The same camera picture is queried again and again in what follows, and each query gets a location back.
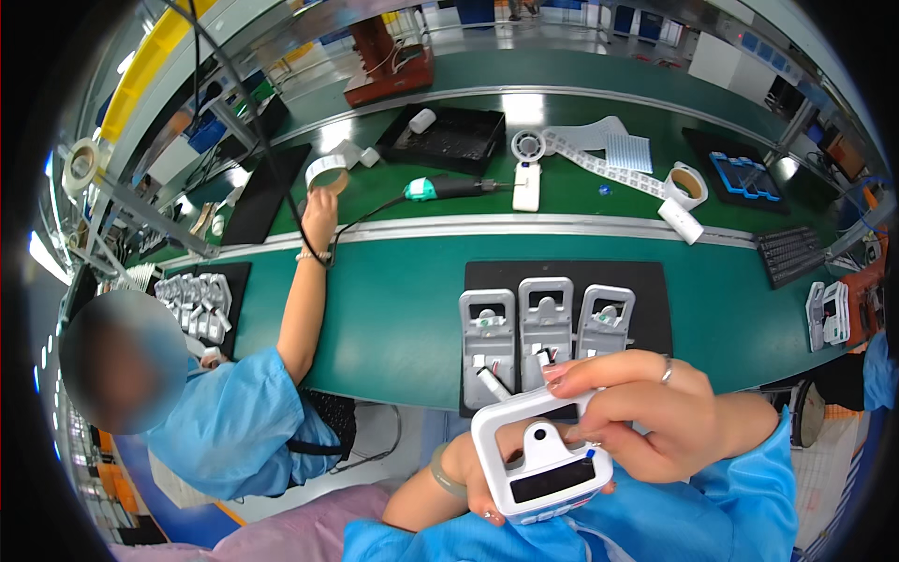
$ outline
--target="silver ring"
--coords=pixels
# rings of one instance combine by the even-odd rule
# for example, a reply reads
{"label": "silver ring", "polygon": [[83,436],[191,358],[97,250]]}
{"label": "silver ring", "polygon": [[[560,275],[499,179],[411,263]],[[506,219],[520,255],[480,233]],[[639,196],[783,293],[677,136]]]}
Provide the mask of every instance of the silver ring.
{"label": "silver ring", "polygon": [[668,384],[672,377],[672,356],[668,353],[662,353],[665,358],[665,374],[662,375],[662,384]]}

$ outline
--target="black strap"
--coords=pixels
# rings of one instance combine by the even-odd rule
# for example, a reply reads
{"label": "black strap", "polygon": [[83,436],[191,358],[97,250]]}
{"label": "black strap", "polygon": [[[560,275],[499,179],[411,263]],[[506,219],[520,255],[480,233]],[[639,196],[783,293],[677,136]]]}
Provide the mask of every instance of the black strap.
{"label": "black strap", "polygon": [[287,448],[290,452],[298,452],[304,455],[343,455],[347,452],[343,445],[317,445],[315,443],[306,443],[302,441],[288,441]]}

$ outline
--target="gray device casing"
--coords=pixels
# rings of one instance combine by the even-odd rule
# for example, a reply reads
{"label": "gray device casing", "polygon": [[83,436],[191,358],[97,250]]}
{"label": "gray device casing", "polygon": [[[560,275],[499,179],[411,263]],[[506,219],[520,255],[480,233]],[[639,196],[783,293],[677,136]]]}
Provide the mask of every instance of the gray device casing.
{"label": "gray device casing", "polygon": [[[621,316],[616,317],[612,324],[593,317],[593,305],[597,299],[624,303]],[[577,331],[577,359],[624,351],[628,347],[628,329],[635,303],[636,295],[630,289],[608,285],[587,287],[583,293],[580,327]]]}
{"label": "gray device casing", "polygon": [[[535,308],[530,307],[530,293],[550,291],[561,291],[562,302],[544,297]],[[519,284],[522,392],[544,385],[543,370],[533,354],[534,344],[540,348],[558,348],[556,363],[572,358],[573,297],[574,283],[567,277],[529,277]]]}
{"label": "gray device casing", "polygon": [[[472,305],[503,305],[505,324],[473,324],[469,312]],[[482,366],[475,366],[475,355],[484,355],[488,368],[499,360],[496,377],[510,394],[515,393],[515,294],[508,289],[467,290],[458,298],[458,310],[462,319],[462,402],[468,409],[477,410],[499,399],[477,377]]]}

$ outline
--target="black mat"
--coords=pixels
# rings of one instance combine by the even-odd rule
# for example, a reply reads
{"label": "black mat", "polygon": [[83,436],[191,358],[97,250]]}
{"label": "black mat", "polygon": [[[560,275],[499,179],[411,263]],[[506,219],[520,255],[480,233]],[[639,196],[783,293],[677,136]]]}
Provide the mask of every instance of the black mat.
{"label": "black mat", "polygon": [[219,350],[233,361],[237,361],[237,358],[234,356],[234,341],[237,336],[237,320],[240,318],[240,308],[244,305],[246,282],[250,277],[250,265],[249,262],[194,265],[168,273],[165,276],[166,279],[169,279],[175,275],[184,275],[185,273],[193,273],[194,277],[199,276],[201,273],[221,273],[227,277],[227,286],[231,290],[231,309],[228,311],[227,321],[231,323],[231,331],[225,334],[225,341],[222,343],[213,343],[206,338],[200,338],[200,341],[207,347],[217,345]]}
{"label": "black mat", "polygon": [[[636,304],[630,319],[628,337],[634,343],[628,349],[646,349],[674,355],[671,314],[665,275],[658,262],[469,262],[465,266],[465,290],[508,289],[515,294],[518,306],[518,286],[527,277],[567,277],[574,283],[573,321],[577,333],[581,318],[583,292],[593,284],[626,287],[634,291]],[[516,348],[519,335],[515,335]],[[516,378],[520,379],[519,365]],[[459,391],[459,413],[473,414],[462,404],[464,392]]]}
{"label": "black mat", "polygon": [[737,205],[739,207],[748,207],[750,209],[766,210],[780,215],[789,214],[789,205],[787,198],[783,192],[783,186],[771,180],[780,189],[780,201],[771,201],[760,197],[758,199],[746,199],[741,193],[731,193],[725,187],[725,183],[721,180],[712,159],[708,157],[710,152],[723,152],[730,158],[739,158],[745,156],[753,162],[761,163],[764,159],[759,151],[749,145],[745,145],[729,138],[719,137],[711,133],[705,133],[695,129],[681,129],[681,133],[687,139],[687,144],[696,153],[699,160],[699,169],[706,176],[708,186],[712,188],[718,200],[728,205]]}
{"label": "black mat", "polygon": [[275,152],[275,165],[280,171],[282,184],[278,185],[271,172],[267,158],[256,166],[244,188],[244,194],[237,200],[231,219],[222,234],[222,245],[261,244],[269,235],[271,224],[278,214],[278,208],[290,186],[297,179],[299,170],[306,162],[312,145],[285,148]]}

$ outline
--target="black keyboard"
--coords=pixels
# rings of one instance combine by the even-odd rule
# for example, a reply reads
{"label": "black keyboard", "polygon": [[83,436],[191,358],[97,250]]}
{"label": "black keyboard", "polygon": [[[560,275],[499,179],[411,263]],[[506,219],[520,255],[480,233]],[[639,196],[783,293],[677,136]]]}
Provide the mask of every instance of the black keyboard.
{"label": "black keyboard", "polygon": [[793,227],[755,235],[772,289],[779,289],[824,263],[818,235],[809,227]]}

